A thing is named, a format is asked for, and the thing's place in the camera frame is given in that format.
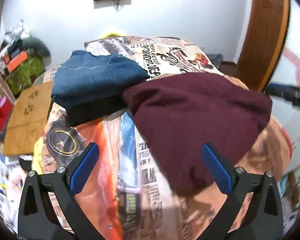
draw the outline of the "blue jeans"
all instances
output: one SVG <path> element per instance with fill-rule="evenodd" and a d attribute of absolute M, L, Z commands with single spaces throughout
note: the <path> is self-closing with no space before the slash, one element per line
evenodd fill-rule
<path fill-rule="evenodd" d="M 143 68 L 123 55 L 94 56 L 77 50 L 58 69 L 51 98 L 58 105 L 69 109 L 117 95 L 148 78 Z"/>

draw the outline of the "maroon cloth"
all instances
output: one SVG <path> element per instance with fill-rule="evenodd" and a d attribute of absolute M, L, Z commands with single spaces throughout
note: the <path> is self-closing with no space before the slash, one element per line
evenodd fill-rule
<path fill-rule="evenodd" d="M 172 189 L 182 192 L 213 182 L 201 158 L 205 143 L 236 164 L 268 124 L 272 107 L 269 96 L 210 73 L 144 82 L 122 98 Z"/>

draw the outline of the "white wall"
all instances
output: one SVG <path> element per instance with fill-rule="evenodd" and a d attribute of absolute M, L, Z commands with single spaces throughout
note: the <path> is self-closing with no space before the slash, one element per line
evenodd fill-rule
<path fill-rule="evenodd" d="M 142 37 L 176 36 L 191 40 L 205 53 L 233 61 L 246 15 L 246 0 L 5 0 L 2 32 L 20 19 L 50 49 L 55 66 L 83 43 L 107 29 Z"/>
<path fill-rule="evenodd" d="M 300 7 L 295 0 L 291 0 L 290 21 L 283 51 L 285 49 L 291 50 L 300 59 Z M 300 86 L 300 82 L 297 82 L 296 72 L 295 64 L 283 52 L 271 82 Z M 291 107 L 291 103 L 278 98 L 272 99 L 272 114 L 287 130 L 295 147 L 292 160 L 287 168 L 288 172 L 300 165 L 300 108 Z"/>
<path fill-rule="evenodd" d="M 250 16 L 251 16 L 251 6 L 252 6 L 252 0 L 246 0 L 245 1 L 246 4 L 246 9 L 244 12 L 244 19 L 243 19 L 243 24 L 242 24 L 242 31 L 241 31 L 241 35 L 239 38 L 239 42 L 238 42 L 238 47 L 237 47 L 237 51 L 234 55 L 234 63 L 238 63 L 242 48 L 243 48 L 243 44 L 244 41 L 246 39 L 246 35 L 247 35 L 247 30 L 248 30 L 248 26 L 249 26 L 249 22 L 250 22 Z"/>

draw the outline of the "silver bolt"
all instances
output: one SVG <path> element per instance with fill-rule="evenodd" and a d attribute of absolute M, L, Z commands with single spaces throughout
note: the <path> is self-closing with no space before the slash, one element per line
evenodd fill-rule
<path fill-rule="evenodd" d="M 267 174 L 267 176 L 270 177 L 270 178 L 273 177 L 273 173 L 272 173 L 271 171 L 267 171 L 266 174 Z"/>
<path fill-rule="evenodd" d="M 65 170 L 66 168 L 64 166 L 60 166 L 59 168 L 57 168 L 58 173 L 63 173 Z"/>
<path fill-rule="evenodd" d="M 245 172 L 244 168 L 242 168 L 242 167 L 236 167 L 236 168 L 235 168 L 235 171 L 236 171 L 237 173 L 239 173 L 239 174 L 242 174 L 242 173 Z"/>
<path fill-rule="evenodd" d="M 28 175 L 29 177 L 33 177 L 35 175 L 35 171 L 29 171 Z"/>

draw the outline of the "bedsheet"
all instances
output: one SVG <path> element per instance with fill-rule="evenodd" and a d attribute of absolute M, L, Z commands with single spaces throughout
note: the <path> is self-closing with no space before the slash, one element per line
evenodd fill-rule
<path fill-rule="evenodd" d="M 149 80 L 185 72 L 223 75 L 197 46 L 178 38 L 117 37 L 87 43 L 86 50 L 94 55 L 123 54 L 148 71 Z M 53 80 L 55 71 L 48 71 L 44 80 Z M 247 89 L 240 80 L 225 78 Z M 172 192 L 126 110 L 73 128 L 67 122 L 66 111 L 54 104 L 42 139 L 43 173 L 67 166 L 89 142 L 99 145 L 100 158 L 75 199 L 106 240 L 196 239 L 226 200 L 215 183 L 192 196 Z M 236 166 L 257 174 L 271 170 L 280 179 L 291 154 L 289 138 L 271 117 Z M 251 196 L 247 194 L 231 230 L 240 226 Z M 55 196 L 51 194 L 50 198 L 61 225 L 71 230 Z"/>

